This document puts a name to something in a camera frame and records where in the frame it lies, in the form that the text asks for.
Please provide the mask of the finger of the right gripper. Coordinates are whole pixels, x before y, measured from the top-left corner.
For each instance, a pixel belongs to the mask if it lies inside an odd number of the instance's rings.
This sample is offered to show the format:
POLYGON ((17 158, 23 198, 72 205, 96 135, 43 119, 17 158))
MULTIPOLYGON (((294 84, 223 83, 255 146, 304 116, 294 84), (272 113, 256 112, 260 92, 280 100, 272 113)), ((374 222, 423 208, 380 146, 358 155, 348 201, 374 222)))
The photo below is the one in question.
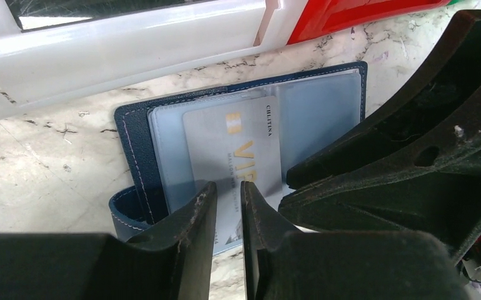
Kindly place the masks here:
POLYGON ((288 170, 298 189, 354 171, 414 142, 481 85, 481 9, 454 14, 411 78, 381 107, 335 142, 288 170))
POLYGON ((306 185, 279 212, 317 231, 427 232, 460 261, 481 235, 481 86, 412 144, 306 185))

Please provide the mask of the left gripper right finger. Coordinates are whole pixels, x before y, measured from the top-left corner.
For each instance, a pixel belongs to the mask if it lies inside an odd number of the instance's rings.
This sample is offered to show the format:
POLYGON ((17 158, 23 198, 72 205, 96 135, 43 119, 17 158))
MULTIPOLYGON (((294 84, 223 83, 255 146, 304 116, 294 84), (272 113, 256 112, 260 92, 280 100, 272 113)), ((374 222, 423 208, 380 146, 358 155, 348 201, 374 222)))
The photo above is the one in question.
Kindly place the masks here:
POLYGON ((421 231, 303 232, 240 184, 247 299, 468 299, 446 249, 421 231))

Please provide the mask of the navy blue card holder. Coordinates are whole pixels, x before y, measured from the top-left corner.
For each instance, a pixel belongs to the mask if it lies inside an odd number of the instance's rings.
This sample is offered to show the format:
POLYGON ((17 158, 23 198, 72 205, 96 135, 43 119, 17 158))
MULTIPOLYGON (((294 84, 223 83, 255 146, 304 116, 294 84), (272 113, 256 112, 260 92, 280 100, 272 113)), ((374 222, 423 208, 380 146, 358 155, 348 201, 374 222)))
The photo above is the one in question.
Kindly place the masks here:
POLYGON ((280 102, 281 173, 350 131, 365 117, 368 65, 349 62, 126 104, 114 112, 134 182, 109 209, 127 241, 195 195, 182 115, 191 109, 276 96, 280 102))

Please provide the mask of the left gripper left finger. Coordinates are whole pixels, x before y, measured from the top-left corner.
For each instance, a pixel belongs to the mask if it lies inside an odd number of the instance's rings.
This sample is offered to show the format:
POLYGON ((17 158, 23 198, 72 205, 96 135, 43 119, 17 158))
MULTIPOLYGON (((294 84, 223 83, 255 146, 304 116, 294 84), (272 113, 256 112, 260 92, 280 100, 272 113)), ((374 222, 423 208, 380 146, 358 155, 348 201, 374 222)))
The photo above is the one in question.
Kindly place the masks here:
POLYGON ((121 241, 110 234, 0 234, 0 299, 207 299, 217 187, 121 241))

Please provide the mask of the white plastic bin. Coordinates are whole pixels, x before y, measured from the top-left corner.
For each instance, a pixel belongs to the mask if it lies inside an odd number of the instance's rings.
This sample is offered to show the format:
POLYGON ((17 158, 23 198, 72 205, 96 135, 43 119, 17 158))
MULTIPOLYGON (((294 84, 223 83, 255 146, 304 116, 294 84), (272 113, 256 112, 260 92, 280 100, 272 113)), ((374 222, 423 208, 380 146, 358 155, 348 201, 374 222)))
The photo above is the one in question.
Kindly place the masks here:
POLYGON ((285 46, 305 1, 194 1, 111 17, 22 17, 0 1, 0 119, 285 46))

